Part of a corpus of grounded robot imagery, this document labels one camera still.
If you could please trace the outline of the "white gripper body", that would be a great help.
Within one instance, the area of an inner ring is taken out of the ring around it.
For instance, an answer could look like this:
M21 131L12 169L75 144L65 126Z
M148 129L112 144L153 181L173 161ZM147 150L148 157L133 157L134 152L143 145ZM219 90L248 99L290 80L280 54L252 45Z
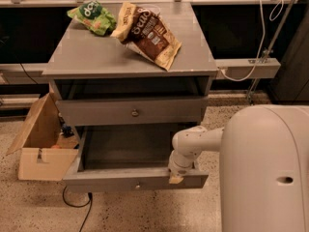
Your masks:
M206 146L207 129L202 126L178 131L172 139L168 168L171 178L183 178Z

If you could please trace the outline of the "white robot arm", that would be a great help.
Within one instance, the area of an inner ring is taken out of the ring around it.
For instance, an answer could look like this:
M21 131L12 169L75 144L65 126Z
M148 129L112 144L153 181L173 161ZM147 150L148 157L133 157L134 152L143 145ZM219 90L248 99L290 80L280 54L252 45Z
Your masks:
M219 153L222 232L309 232L309 106L254 105L225 127L177 132L168 168L183 180L204 151Z

